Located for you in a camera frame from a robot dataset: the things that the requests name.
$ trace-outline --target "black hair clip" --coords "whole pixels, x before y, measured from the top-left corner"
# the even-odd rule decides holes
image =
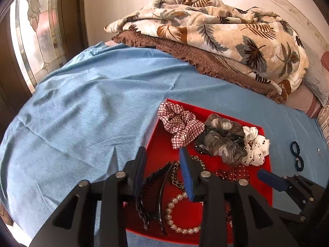
[[[298,172],[301,172],[304,170],[304,160],[303,158],[300,156],[300,147],[298,145],[298,143],[296,141],[292,141],[291,145],[290,145],[290,151],[292,153],[292,155],[294,155],[296,157],[295,159],[295,168]]]
[[[136,210],[139,217],[143,220],[144,229],[148,230],[152,220],[156,220],[165,236],[167,236],[167,232],[162,215],[162,195],[175,162],[167,163],[164,167],[147,177],[141,184],[139,196],[135,199]]]

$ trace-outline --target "leaf print blanket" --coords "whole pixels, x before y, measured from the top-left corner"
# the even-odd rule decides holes
[[[218,54],[253,79],[267,79],[285,99],[302,82],[309,62],[297,32],[272,11],[246,11],[221,0],[155,0],[104,28],[169,39]]]

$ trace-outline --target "brown ruffled blanket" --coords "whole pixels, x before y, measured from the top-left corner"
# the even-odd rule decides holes
[[[298,34],[285,20],[221,0],[155,0],[105,30],[120,32],[116,42],[156,47],[277,103],[297,89],[308,68]]]

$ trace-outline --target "black hair tie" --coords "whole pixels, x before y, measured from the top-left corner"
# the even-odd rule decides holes
[[[292,155],[294,155],[296,157],[296,159],[295,159],[296,170],[299,172],[303,171],[304,170],[304,160],[300,156],[300,147],[296,141],[292,141],[292,143],[290,145],[290,151],[291,151]]]

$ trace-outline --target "red and white checkered scrunchie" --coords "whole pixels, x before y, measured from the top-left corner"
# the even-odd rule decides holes
[[[187,146],[205,129],[205,125],[197,120],[193,113],[169,101],[160,104],[158,117],[166,131],[173,134],[171,137],[173,149]]]

